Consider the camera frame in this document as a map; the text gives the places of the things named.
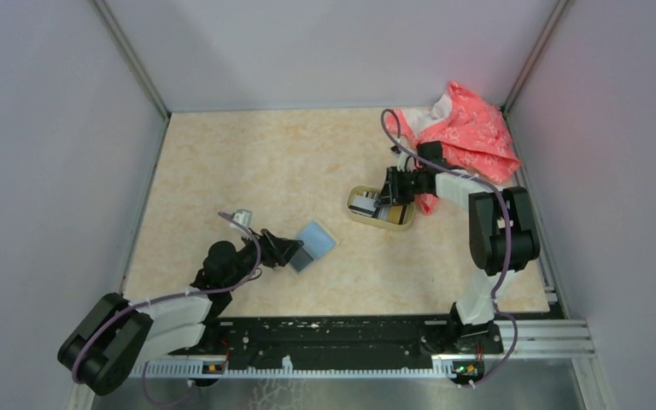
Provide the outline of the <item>beige tray of cards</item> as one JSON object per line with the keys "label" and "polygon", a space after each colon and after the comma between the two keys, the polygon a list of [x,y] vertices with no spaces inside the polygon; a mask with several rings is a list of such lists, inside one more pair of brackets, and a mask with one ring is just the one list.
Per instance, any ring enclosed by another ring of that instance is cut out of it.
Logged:
{"label": "beige tray of cards", "polygon": [[345,208],[347,209],[348,217],[351,220],[359,222],[361,224],[374,226],[389,231],[406,231],[411,226],[416,214],[416,209],[413,203],[409,205],[393,206],[393,207],[378,207],[376,205],[378,208],[378,216],[375,219],[360,216],[358,214],[354,214],[353,212],[351,212],[349,210],[349,203],[353,198],[353,196],[356,193],[367,191],[367,190],[375,190],[378,193],[376,197],[376,203],[377,203],[378,196],[380,194],[379,189],[372,188],[365,185],[355,186],[349,192],[347,200],[345,202]]}

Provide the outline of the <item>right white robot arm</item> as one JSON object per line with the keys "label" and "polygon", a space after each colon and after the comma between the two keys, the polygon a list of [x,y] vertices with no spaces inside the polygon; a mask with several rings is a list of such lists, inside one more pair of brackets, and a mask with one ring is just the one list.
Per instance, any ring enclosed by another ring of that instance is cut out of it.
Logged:
{"label": "right white robot arm", "polygon": [[541,250],[531,199],[525,188],[500,189],[440,155],[439,143],[422,143],[416,152],[393,150],[414,160],[412,168],[388,167],[376,205],[409,205],[420,195],[451,201],[468,214],[469,250],[477,272],[454,303],[447,328],[450,347],[470,351],[488,334],[497,298],[513,276],[538,258]]}

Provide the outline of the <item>beige card holder wallet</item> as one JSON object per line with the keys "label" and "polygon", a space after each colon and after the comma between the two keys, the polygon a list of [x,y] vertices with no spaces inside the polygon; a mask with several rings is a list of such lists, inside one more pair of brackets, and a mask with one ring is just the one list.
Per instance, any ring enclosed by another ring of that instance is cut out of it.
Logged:
{"label": "beige card holder wallet", "polygon": [[312,266],[325,258],[339,244],[336,236],[324,224],[317,220],[305,225],[297,232],[295,239],[302,240],[304,242],[303,248],[315,259]]}

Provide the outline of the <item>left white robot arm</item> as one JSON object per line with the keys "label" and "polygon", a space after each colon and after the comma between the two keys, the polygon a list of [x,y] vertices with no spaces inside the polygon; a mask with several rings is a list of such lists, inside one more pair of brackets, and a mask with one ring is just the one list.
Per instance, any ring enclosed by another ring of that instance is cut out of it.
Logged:
{"label": "left white robot arm", "polygon": [[243,246],[214,243],[194,281],[182,292],[130,302],[119,293],[103,296],[67,337],[57,360],[77,384],[96,395],[120,387],[133,368],[180,349],[214,352],[222,331],[208,322],[231,302],[231,293],[263,267],[285,267],[304,246],[267,229],[247,230]]}

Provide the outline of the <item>grey white credit card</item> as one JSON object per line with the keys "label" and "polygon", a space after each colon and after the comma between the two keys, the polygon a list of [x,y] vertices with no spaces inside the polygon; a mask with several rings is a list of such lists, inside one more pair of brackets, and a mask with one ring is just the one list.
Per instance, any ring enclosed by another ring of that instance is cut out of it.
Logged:
{"label": "grey white credit card", "polygon": [[351,199],[348,208],[354,214],[375,219],[378,216],[376,206],[376,197],[378,193],[375,190],[367,190],[356,193]]}

